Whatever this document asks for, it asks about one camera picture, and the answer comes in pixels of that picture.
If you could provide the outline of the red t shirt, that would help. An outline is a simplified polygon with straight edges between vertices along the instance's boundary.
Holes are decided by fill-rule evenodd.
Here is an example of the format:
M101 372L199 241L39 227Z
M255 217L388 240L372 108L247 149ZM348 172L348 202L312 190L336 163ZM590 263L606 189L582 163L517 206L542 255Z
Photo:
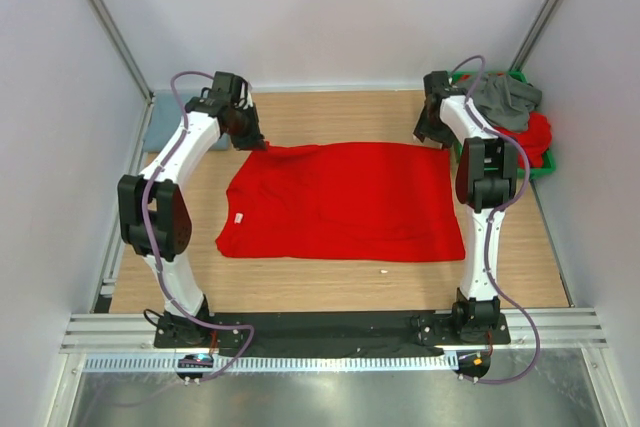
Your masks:
M229 258L451 262L465 257L444 150L348 142L252 152L226 191Z

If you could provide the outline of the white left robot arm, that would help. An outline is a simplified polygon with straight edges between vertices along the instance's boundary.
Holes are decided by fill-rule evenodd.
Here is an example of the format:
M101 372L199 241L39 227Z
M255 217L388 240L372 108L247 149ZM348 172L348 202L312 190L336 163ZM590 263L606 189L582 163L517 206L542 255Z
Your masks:
M266 147L248 81L220 71L207 78L210 86L177 102L177 127L156 158L117 185L121 238L151 268L164 299L154 340L160 348L203 346L217 329L187 254L192 221L183 187L222 136L238 150Z

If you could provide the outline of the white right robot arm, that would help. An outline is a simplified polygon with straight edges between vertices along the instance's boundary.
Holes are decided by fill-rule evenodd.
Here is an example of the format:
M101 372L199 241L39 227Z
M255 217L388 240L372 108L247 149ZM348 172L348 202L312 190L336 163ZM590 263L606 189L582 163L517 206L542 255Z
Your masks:
M451 313L439 325L444 338L467 345L510 342L502 296L495 287L506 207L517 197L520 152L482 116L446 71L423 77L425 102L414 136L445 148L459 144L455 194L465 206L465 271Z

